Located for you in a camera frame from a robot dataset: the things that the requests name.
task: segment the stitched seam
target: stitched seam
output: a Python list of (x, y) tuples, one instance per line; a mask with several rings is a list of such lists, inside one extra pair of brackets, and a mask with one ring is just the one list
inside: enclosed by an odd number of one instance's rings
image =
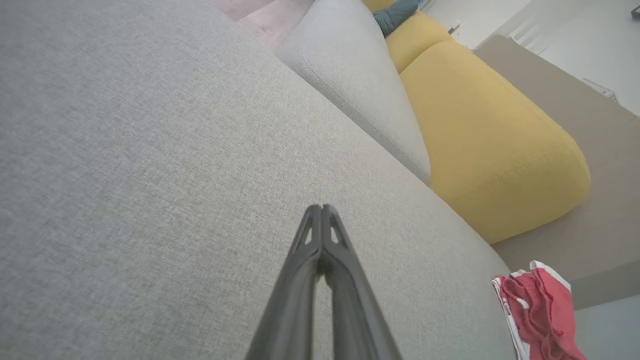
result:
[[(506, 78), (500, 76), (500, 78), (503, 81), (499, 81), (500, 86), (502, 86), (502, 88), (505, 88), (506, 90), (513, 92), (515, 90), (516, 94), (522, 94), (524, 96), (524, 99), (519, 99), (519, 103), (522, 106), (525, 106), (529, 111), (531, 111), (532, 113), (536, 113), (537, 111), (542, 112), (542, 114), (544, 114), (549, 120), (551, 120), (555, 125), (558, 125), (560, 127), (560, 129), (562, 131), (564, 131), (564, 128), (562, 126), (560, 126), (560, 124), (558, 124), (557, 122), (555, 122), (554, 119), (552, 119), (549, 115), (547, 115), (547, 113), (545, 113), (544, 110), (542, 110), (541, 108), (539, 108), (535, 103), (533, 103), (533, 101), (531, 101), (531, 99), (529, 99), (526, 95), (524, 95), (524, 93), (522, 93), (518, 88), (516, 88), (513, 84), (511, 84), (509, 82), (509, 80), (507, 80)], [(546, 121), (541, 121), (543, 123), (543, 125), (545, 126), (546, 129), (550, 129), (551, 131), (555, 132), (555, 130), (553, 129), (553, 124), (549, 124)], [(559, 135), (557, 133), (554, 134), (556, 138), (558, 138), (560, 141), (562, 141), (564, 144), (559, 145), (558, 148), (555, 149), (555, 151), (557, 151), (558, 149), (560, 149), (560, 147), (565, 146), (567, 148), (569, 148), (569, 146), (567, 146), (564, 138), (562, 137), (562, 135)], [(571, 140), (573, 140), (573, 143), (575, 144), (576, 147), (578, 147), (578, 145), (575, 143), (575, 140), (571, 137), (571, 135), (569, 135), (569, 138)], [(578, 156), (578, 154), (575, 153), (575, 151), (572, 151), (570, 148), (568, 149), (569, 152), (571, 153), (572, 157), (574, 158), (574, 160), (578, 163), (582, 163), (582, 160), (580, 159), (580, 156)], [(591, 179), (591, 174), (589, 173), (589, 169), (587, 167), (587, 169), (582, 169), (582, 173)]]
[(463, 198), (465, 198), (465, 197), (468, 197), (469, 195), (472, 195), (472, 194), (476, 193), (476, 192), (477, 192), (478, 190), (480, 190), (481, 188), (484, 188), (484, 187), (490, 186), (490, 185), (492, 185), (493, 183), (496, 183), (497, 181), (499, 181), (499, 180), (501, 180), (501, 179), (504, 179), (506, 176), (511, 175), (512, 173), (516, 172), (517, 170), (520, 170), (520, 169), (525, 168), (525, 167), (529, 167), (529, 165), (531, 165), (531, 164), (533, 164), (533, 163), (538, 162), (538, 160), (540, 160), (540, 159), (542, 159), (542, 158), (547, 158), (547, 157), (549, 157), (550, 155), (553, 155), (553, 154), (557, 153), (557, 152), (558, 152), (558, 150), (559, 150), (561, 147), (563, 147), (563, 145), (559, 145), (558, 147), (556, 147), (556, 148), (554, 148), (554, 149), (552, 149), (552, 150), (550, 150), (550, 151), (548, 151), (548, 152), (545, 152), (545, 153), (543, 153), (543, 154), (540, 154), (540, 155), (536, 156), (535, 158), (533, 158), (533, 159), (531, 159), (531, 160), (529, 160), (529, 161), (527, 161), (527, 162), (525, 162), (525, 163), (521, 163), (521, 164), (519, 164), (519, 165), (517, 165), (517, 166), (515, 166), (515, 167), (512, 167), (512, 168), (510, 168), (509, 170), (507, 170), (507, 171), (505, 171), (505, 172), (501, 173), (501, 174), (500, 174), (500, 175), (498, 175), (497, 177), (494, 177), (494, 178), (493, 178), (493, 179), (491, 179), (491, 180), (487, 180), (487, 181), (483, 182), (482, 184), (479, 184), (479, 185), (474, 186), (473, 188), (471, 188), (471, 190), (469, 190), (469, 191), (465, 192), (464, 194), (458, 195), (458, 196), (456, 196), (456, 197), (453, 197), (453, 198), (451, 198), (451, 199), (447, 200), (447, 202), (456, 202), (456, 201), (459, 201), (459, 200), (461, 200), (461, 199), (463, 199)]
[(384, 139), (385, 139), (385, 140), (386, 140), (386, 141), (387, 141), (387, 142), (388, 142), (388, 143), (389, 143), (389, 144), (390, 144), (390, 145), (391, 145), (391, 146), (392, 146), (392, 147), (393, 147), (397, 152), (399, 152), (399, 153), (400, 153), (400, 155), (401, 155), (401, 157), (403, 157), (403, 158), (404, 158), (408, 163), (410, 163), (410, 164), (414, 167), (414, 169), (415, 169), (418, 173), (420, 173), (420, 174), (421, 174), (421, 176), (422, 176), (422, 179), (421, 179), (421, 180), (426, 180), (426, 179), (428, 178), (428, 175), (427, 175), (427, 173), (426, 173), (426, 172), (424, 172), (424, 171), (420, 170), (420, 167), (419, 167), (416, 163), (414, 163), (414, 162), (409, 158), (409, 156), (407, 156), (407, 154), (405, 154), (405, 153), (404, 153), (404, 152), (403, 152), (403, 151), (402, 151), (402, 150), (401, 150), (401, 149), (400, 149), (400, 148), (399, 148), (399, 147), (398, 147), (398, 146), (397, 146), (397, 145), (396, 145), (396, 144), (395, 144), (391, 139), (389, 139), (386, 135), (384, 135), (382, 132), (380, 132), (380, 130), (378, 130), (378, 128), (377, 128), (377, 127), (375, 127), (373, 124), (371, 124), (371, 122), (370, 122), (370, 121), (368, 121), (364, 116), (362, 116), (362, 114), (361, 114), (358, 110), (354, 109), (352, 105), (350, 105), (348, 102), (346, 102), (346, 101), (342, 98), (342, 96), (340, 96), (340, 95), (339, 95), (339, 94), (338, 94), (338, 93), (337, 93), (337, 92), (336, 92), (332, 87), (330, 87), (326, 82), (324, 82), (324, 80), (323, 80), (322, 78), (320, 78), (320, 76), (318, 76), (318, 74), (315, 72), (315, 70), (314, 70), (314, 69), (313, 69), (313, 68), (308, 64), (308, 62), (307, 62), (307, 57), (305, 56), (305, 48), (306, 48), (306, 46), (307, 46), (307, 40), (309, 39), (309, 37), (310, 37), (310, 36), (311, 36), (311, 32), (310, 32), (309, 34), (307, 34), (307, 35), (306, 35), (306, 37), (305, 37), (305, 41), (302, 43), (302, 46), (300, 47), (300, 56), (302, 57), (302, 61), (304, 61), (305, 66), (306, 66), (309, 70), (311, 70), (311, 72), (313, 73), (313, 75), (316, 77), (316, 79), (318, 79), (318, 80), (322, 83), (322, 85), (323, 85), (323, 87), (324, 87), (324, 88), (326, 88), (326, 89), (327, 89), (327, 90), (329, 90), (333, 95), (335, 95), (335, 96), (340, 100), (340, 102), (341, 102), (343, 105), (346, 105), (346, 106), (348, 106), (349, 108), (351, 108), (351, 110), (353, 110), (353, 112), (355, 112), (356, 114), (358, 114), (358, 115), (360, 116), (360, 118), (361, 118), (364, 122), (366, 122), (369, 126), (371, 126), (371, 128), (373, 128), (373, 131), (374, 131), (376, 134), (378, 134), (378, 135), (380, 135), (382, 138), (384, 138)]

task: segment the sofa armrest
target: sofa armrest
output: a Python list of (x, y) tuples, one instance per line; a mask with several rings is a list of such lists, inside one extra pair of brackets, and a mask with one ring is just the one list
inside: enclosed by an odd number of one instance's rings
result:
[(429, 187), (488, 243), (587, 197), (589, 169), (575, 141), (462, 45), (430, 47), (400, 78), (429, 151)]

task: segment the red cloth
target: red cloth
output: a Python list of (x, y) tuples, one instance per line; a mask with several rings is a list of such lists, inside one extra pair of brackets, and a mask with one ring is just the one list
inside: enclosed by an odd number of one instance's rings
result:
[(531, 360), (586, 360), (575, 345), (571, 292), (544, 268), (501, 279), (500, 297), (507, 299)]

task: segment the red towel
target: red towel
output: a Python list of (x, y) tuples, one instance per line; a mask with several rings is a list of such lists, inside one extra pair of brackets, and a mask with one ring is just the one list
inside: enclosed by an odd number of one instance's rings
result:
[(515, 272), (508, 278), (498, 276), (493, 281), (505, 316), (512, 323), (518, 358), (586, 360), (573, 340), (571, 286), (543, 263), (532, 261), (531, 270)]

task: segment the electrical outlet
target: electrical outlet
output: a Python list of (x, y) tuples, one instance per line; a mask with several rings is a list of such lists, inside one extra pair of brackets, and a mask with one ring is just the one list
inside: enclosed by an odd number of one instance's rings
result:
[(451, 28), (449, 29), (449, 34), (451, 35), (455, 33), (459, 27), (460, 27), (460, 20), (454, 21), (453, 24), (451, 24)]

